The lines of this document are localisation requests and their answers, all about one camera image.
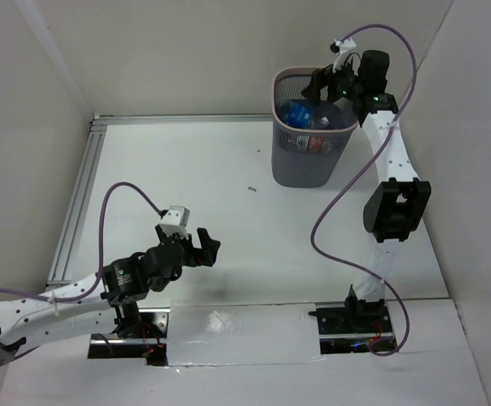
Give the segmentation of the crushed blue cap bottle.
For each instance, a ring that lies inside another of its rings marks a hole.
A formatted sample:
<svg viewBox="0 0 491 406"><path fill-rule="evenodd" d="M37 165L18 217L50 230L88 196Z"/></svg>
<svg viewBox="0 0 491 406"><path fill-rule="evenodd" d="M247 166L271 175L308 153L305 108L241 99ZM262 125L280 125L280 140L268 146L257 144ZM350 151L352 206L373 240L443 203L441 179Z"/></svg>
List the crushed blue cap bottle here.
<svg viewBox="0 0 491 406"><path fill-rule="evenodd" d="M344 119L341 109L326 101L318 106L309 101L287 100L276 104L276 115L286 125L295 129L342 129Z"/></svg>

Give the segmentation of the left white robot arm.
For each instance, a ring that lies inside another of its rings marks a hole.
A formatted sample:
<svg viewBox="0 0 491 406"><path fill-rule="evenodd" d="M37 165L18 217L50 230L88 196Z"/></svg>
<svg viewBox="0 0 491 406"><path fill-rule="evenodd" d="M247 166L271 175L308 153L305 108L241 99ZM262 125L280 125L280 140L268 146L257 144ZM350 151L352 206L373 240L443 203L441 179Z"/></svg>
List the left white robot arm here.
<svg viewBox="0 0 491 406"><path fill-rule="evenodd" d="M0 301L0 367L45 343L98 333L102 327L132 337L141 328L137 303L148 293L163 291L185 266L215 264L221 243L206 229L197 230L199 247L189 235L155 231L157 246L115 260L99 273L44 294Z"/></svg>

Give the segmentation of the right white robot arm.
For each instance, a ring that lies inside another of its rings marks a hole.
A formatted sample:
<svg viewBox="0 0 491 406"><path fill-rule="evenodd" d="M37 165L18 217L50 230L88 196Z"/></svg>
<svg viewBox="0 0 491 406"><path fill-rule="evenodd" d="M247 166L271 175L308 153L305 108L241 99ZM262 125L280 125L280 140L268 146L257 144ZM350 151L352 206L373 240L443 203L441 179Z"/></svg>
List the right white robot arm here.
<svg viewBox="0 0 491 406"><path fill-rule="evenodd" d="M336 317L360 333L385 322L385 295L393 289L388 276L401 246L421 222L432 192L410 163L399 124L402 109L386 90L389 66L386 52L367 50L357 69L349 61L316 69L302 92L314 105L322 90L331 102L348 100L374 153L368 165L376 168L379 184L363 208L363 226L373 243L367 264L360 268L366 276L350 287Z"/></svg>

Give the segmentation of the red label water bottle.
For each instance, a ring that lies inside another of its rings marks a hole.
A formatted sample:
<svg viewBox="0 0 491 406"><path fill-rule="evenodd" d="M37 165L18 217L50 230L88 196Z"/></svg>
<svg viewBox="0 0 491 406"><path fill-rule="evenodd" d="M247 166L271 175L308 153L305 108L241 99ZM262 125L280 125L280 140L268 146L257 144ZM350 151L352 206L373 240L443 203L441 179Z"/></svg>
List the red label water bottle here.
<svg viewBox="0 0 491 406"><path fill-rule="evenodd" d="M323 137L300 135L296 138L296 147L298 152L309 155L326 155L333 152L337 147L336 139Z"/></svg>

